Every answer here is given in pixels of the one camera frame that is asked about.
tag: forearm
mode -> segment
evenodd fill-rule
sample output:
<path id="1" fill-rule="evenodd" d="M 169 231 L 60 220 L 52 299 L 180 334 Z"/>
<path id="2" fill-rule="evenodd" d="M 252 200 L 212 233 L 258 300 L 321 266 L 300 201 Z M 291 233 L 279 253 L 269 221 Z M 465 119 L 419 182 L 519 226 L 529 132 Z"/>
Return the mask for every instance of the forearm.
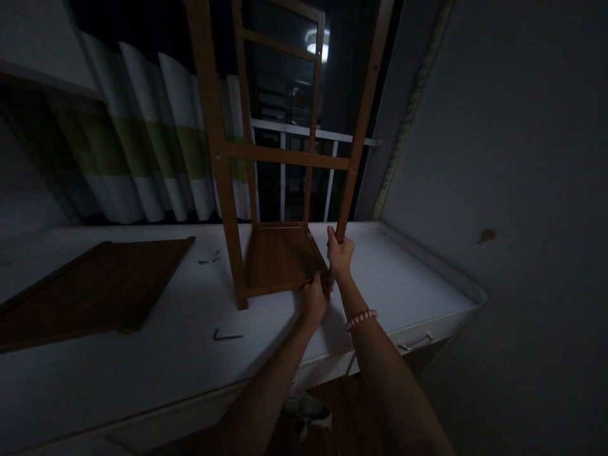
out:
<path id="1" fill-rule="evenodd" d="M 207 452 L 261 455 L 316 326 L 300 319 L 216 425 Z"/>
<path id="2" fill-rule="evenodd" d="M 346 318 L 368 309 L 350 276 L 336 278 Z M 350 331 L 365 390 L 385 425 L 392 432 L 395 450 L 433 453 L 451 447 L 433 409 L 412 371 L 376 319 L 367 319 Z"/>

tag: hand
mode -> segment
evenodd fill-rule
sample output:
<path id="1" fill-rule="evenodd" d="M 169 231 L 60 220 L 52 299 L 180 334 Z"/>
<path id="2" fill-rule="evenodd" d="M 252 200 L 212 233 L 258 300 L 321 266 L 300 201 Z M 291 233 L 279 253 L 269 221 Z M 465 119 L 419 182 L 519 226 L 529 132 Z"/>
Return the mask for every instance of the hand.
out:
<path id="1" fill-rule="evenodd" d="M 332 227 L 327 227 L 327 257 L 331 266 L 332 275 L 337 279 L 350 275 L 350 259 L 355 251 L 355 243 L 344 237 L 344 241 L 338 244 L 336 232 Z"/>
<path id="2" fill-rule="evenodd" d="M 333 285 L 328 285 L 325 288 L 321 284 L 321 274 L 315 272 L 315 279 L 312 283 L 304 285 L 304 290 L 300 297 L 300 319 L 306 323 L 318 328 L 327 306 L 329 306 L 329 297 L 334 290 Z"/>

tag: drawer handle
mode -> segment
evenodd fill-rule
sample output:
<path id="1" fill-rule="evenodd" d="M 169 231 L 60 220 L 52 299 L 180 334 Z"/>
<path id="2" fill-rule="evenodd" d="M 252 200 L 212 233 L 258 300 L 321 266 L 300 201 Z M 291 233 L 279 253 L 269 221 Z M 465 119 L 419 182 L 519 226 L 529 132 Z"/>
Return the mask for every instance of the drawer handle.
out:
<path id="1" fill-rule="evenodd" d="M 397 344 L 397 348 L 401 348 L 402 350 L 405 351 L 405 353 L 409 353 L 411 352 L 414 348 L 412 347 L 413 345 L 417 345 L 420 342 L 424 342 L 425 340 L 429 340 L 429 343 L 427 345 L 430 345 L 431 343 L 433 343 L 433 335 L 429 332 L 426 331 L 426 335 L 420 339 L 418 339 L 417 341 L 411 342 L 409 345 L 406 345 L 405 342 L 401 342 L 400 344 Z"/>

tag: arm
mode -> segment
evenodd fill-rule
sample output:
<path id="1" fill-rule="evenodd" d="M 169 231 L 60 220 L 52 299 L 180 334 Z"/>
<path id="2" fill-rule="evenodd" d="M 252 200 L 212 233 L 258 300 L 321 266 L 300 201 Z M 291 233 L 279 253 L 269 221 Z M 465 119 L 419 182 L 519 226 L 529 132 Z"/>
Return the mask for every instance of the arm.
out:
<path id="1" fill-rule="evenodd" d="M 368 310 L 350 274 L 353 241 L 338 244 L 332 227 L 327 257 L 338 283 L 347 320 Z M 350 331 L 357 361 L 377 415 L 388 432 L 389 447 L 413 454 L 453 454 L 452 446 L 412 371 L 375 318 Z"/>
<path id="2" fill-rule="evenodd" d="M 218 422 L 199 454 L 264 454 L 304 351 L 325 315 L 331 291 L 323 292 L 319 273 L 304 287 L 300 317 L 291 332 Z"/>

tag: white railing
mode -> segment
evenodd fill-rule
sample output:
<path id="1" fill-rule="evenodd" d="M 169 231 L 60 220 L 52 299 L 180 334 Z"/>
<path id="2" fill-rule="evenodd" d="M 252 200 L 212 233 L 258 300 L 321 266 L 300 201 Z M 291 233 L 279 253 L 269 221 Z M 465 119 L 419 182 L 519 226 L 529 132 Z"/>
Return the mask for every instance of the white railing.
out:
<path id="1" fill-rule="evenodd" d="M 288 123 L 271 122 L 269 120 L 251 119 L 251 136 L 255 137 L 255 129 L 271 130 L 280 134 L 280 145 L 281 149 L 287 148 L 287 135 L 303 136 L 304 139 L 310 135 L 310 129 L 306 127 L 299 127 L 297 125 L 290 125 Z M 333 148 L 331 156 L 335 157 L 338 155 L 338 143 L 352 143 L 353 137 L 342 133 L 328 132 L 324 130 L 318 130 L 316 133 L 317 139 L 328 139 L 333 141 Z M 364 144 L 370 147 L 378 147 L 380 145 L 379 139 L 365 138 Z M 329 202 L 331 200 L 331 189 L 334 183 L 334 170 L 329 170 L 329 180 L 327 182 L 327 196 L 325 198 L 325 212 L 323 215 L 323 221 L 327 222 L 327 214 L 329 213 Z M 258 195 L 258 172 L 256 167 L 255 172 L 255 197 L 256 207 L 258 212 L 258 220 L 260 220 L 260 198 Z M 281 164 L 281 222 L 285 221 L 285 164 Z"/>

